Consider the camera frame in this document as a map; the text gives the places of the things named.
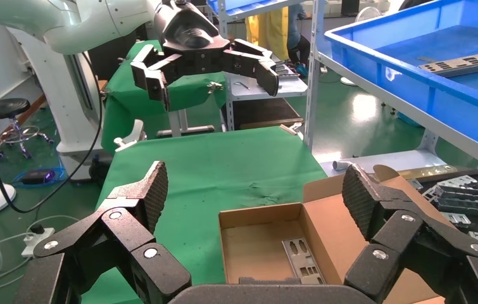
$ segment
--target power strip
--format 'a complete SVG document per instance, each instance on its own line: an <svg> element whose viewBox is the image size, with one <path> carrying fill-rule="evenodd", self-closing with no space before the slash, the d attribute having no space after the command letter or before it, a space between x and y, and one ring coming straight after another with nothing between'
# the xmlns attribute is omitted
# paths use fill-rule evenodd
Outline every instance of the power strip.
<svg viewBox="0 0 478 304"><path fill-rule="evenodd" d="M45 231L42 234L36 234L33 236L25 236L24 243L26 248L21 253L23 258L34 258L34 248L39 242L52 236L54 234L54 228L45 228Z"/></svg>

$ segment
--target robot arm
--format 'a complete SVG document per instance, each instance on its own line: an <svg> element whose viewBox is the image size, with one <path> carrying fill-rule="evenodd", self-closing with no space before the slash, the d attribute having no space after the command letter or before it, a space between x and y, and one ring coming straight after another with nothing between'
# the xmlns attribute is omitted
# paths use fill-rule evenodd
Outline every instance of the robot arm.
<svg viewBox="0 0 478 304"><path fill-rule="evenodd" d="M77 54L152 22L160 0L0 0L0 24Z"/></svg>
<svg viewBox="0 0 478 304"><path fill-rule="evenodd" d="M255 78L275 96L272 52L230 42L185 0L0 0L0 24L22 30L61 54L77 54L153 21L163 52L146 46L131 66L135 85L170 108L168 85L184 75L229 72Z"/></svg>

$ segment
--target cardboard box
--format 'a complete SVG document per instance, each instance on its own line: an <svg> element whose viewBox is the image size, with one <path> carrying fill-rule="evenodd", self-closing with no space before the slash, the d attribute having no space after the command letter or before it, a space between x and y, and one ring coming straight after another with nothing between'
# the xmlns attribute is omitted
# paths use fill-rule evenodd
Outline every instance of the cardboard box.
<svg viewBox="0 0 478 304"><path fill-rule="evenodd" d="M428 216L452 226L393 169L374 168L381 184L406 193ZM282 241L305 238L327 284L342 284L367 242L343 204L343 175L304 186L302 203L220 212L226 282L240 277L284 280L294 277ZM405 269L384 303L444 303L416 273Z"/></svg>

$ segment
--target blue storage tray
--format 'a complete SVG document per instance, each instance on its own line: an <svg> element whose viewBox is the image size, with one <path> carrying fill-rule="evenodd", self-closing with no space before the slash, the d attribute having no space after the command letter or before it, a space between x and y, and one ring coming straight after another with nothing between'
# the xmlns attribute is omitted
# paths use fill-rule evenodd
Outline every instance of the blue storage tray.
<svg viewBox="0 0 478 304"><path fill-rule="evenodd" d="M478 54L478 0L433 1L328 31L324 40L321 53L478 142L478 73L446 79L417 67L426 64L420 56Z"/></svg>

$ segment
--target black stool seat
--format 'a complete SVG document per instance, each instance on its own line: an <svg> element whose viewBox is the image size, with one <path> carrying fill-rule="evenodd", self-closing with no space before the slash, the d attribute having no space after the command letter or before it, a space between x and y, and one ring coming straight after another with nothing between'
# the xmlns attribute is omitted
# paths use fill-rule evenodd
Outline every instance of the black stool seat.
<svg viewBox="0 0 478 304"><path fill-rule="evenodd" d="M15 117L30 108L30 102L22 98L0 99L0 119Z"/></svg>

